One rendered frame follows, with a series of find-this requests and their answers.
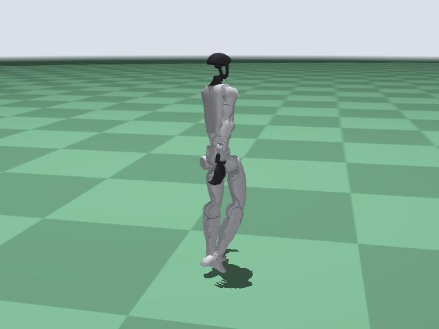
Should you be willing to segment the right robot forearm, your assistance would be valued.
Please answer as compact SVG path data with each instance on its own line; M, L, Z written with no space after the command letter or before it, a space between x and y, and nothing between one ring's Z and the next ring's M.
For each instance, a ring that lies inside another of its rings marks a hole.
M231 138L231 131L234 127L234 123L231 120L226 120L219 132L219 141L217 145L217 153L220 154L220 162L224 162L226 160L226 152L228 151L228 143ZM216 157L216 155L215 155Z

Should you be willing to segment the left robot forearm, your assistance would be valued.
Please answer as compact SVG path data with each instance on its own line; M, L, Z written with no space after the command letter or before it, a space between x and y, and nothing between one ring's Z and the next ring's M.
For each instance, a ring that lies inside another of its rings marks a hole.
M206 129L206 132L207 132L207 129ZM210 144L211 144L212 138L214 138L216 136L216 134L208 133L208 135L209 135L209 141L210 141Z

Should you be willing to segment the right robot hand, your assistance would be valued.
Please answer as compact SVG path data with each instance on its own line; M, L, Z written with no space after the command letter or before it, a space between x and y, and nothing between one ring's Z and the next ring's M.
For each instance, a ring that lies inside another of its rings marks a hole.
M220 162L220 154L218 153L216 154L215 162L217 163L217 166L214 170L214 176L212 180L208 183L216 186L217 184L221 184L222 180L226 176L225 166L224 166L224 164L226 164L226 161Z

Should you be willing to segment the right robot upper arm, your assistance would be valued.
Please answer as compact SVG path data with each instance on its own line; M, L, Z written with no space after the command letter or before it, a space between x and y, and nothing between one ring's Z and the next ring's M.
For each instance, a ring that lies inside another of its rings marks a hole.
M222 97L224 98L223 109L222 109L222 121L221 121L221 125L223 126L226 120L231 120L230 117L234 112L235 102L238 97L238 90L230 86L223 86ZM235 124L232 131L234 129L235 129Z

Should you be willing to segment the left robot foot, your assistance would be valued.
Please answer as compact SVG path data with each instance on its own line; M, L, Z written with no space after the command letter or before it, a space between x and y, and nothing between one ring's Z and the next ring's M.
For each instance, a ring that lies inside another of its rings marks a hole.
M221 256L220 256L220 257L221 257ZM219 257L219 259L220 259L220 257ZM207 265L206 263L203 262L204 259L205 259L205 258L202 259L201 265L202 265L203 267L207 267L208 265ZM225 260L227 260L227 259L228 259L227 256L222 256L221 261L225 261Z

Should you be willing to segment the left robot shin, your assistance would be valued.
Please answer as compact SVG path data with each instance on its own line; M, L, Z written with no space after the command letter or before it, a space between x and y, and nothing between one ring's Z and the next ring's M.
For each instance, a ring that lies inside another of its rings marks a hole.
M205 205L204 205L205 206ZM204 212L204 208L203 208ZM217 217L209 218L203 216L204 237L206 238L206 256L213 255L215 251L217 238L220 230L220 210Z

